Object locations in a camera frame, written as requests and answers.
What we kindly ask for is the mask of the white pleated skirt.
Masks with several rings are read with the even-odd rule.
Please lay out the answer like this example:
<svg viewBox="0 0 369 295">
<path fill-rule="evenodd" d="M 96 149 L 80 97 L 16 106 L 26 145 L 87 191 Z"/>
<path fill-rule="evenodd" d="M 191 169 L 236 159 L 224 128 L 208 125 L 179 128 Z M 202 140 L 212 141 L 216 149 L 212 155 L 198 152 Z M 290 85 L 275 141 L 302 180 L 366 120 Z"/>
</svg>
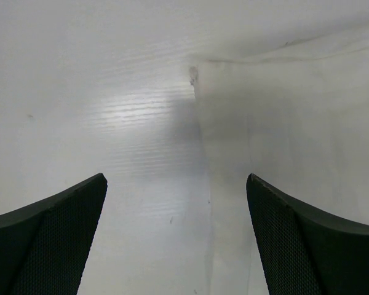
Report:
<svg viewBox="0 0 369 295">
<path fill-rule="evenodd" d="M 369 25 L 190 70 L 210 175 L 210 294 L 266 294 L 245 183 L 256 174 L 369 224 Z"/>
</svg>

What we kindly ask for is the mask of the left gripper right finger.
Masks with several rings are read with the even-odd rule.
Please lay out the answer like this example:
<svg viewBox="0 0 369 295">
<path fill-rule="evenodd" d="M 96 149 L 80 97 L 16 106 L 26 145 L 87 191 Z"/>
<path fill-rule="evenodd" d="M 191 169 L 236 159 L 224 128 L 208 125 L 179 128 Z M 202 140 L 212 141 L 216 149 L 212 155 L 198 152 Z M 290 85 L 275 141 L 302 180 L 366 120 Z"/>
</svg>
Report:
<svg viewBox="0 0 369 295">
<path fill-rule="evenodd" d="M 247 200 L 269 294 L 369 294 L 369 225 L 250 174 Z"/>
</svg>

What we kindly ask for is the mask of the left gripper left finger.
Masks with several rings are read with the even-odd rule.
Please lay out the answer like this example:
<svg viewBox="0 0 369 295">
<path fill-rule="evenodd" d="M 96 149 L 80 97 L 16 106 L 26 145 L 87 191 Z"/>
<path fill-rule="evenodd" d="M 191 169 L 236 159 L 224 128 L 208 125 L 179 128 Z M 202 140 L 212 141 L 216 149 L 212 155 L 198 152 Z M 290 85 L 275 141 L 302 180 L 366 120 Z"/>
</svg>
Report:
<svg viewBox="0 0 369 295">
<path fill-rule="evenodd" d="M 0 215 L 0 294 L 77 294 L 108 182 L 99 173 Z"/>
</svg>

